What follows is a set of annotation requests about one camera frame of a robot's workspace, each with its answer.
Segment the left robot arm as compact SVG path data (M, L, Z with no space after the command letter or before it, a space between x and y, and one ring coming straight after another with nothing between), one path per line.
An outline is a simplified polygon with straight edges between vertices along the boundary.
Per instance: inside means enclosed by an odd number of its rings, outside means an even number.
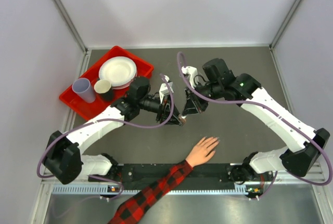
M115 160L107 155L86 155L84 152L107 133L124 125L139 127L131 121L141 110L157 115L158 126L180 125L179 112L174 105L173 83L162 75L160 90L151 95L150 81L136 77L124 96L115 100L99 115L66 133L54 132L38 167L44 166L62 184L77 179L102 176L114 180L118 174Z

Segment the mannequin hand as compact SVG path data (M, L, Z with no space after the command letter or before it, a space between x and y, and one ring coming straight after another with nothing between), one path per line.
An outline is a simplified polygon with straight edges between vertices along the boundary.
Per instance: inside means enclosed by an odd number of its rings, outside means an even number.
M203 137L190 151L186 162L192 168L208 162L213 158L215 148L219 142L218 137Z

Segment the nail polish bottle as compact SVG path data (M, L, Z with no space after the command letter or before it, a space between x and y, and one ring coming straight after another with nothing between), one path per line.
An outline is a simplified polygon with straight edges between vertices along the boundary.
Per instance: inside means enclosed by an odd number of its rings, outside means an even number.
M186 124L186 116L179 115L178 119L182 126Z

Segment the red plaid sleeve forearm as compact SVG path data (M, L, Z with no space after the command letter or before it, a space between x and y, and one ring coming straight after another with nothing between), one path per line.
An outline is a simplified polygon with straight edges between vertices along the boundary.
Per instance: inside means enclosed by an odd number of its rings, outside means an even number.
M184 179L193 171L186 160L172 166L169 171L157 181L151 183L133 197L123 202L110 224L135 224L139 223L143 216L163 196L180 185Z

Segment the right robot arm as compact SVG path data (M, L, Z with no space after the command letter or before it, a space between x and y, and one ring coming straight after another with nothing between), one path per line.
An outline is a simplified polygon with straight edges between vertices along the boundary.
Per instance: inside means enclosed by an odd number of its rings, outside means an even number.
M184 59L184 55L178 53L177 66L187 86L187 101L194 104L194 109L184 109L184 116L204 112L210 102L236 104L257 117L285 143L281 149L253 152L247 156L241 166L247 179L255 180L262 173L284 170L305 181L316 160L323 156L329 174L322 184L331 182L332 165L323 151L330 137L326 129L315 129L297 119L251 75L235 76L223 59L212 59L203 65L207 77L204 84L195 81L199 76L197 68L181 64Z

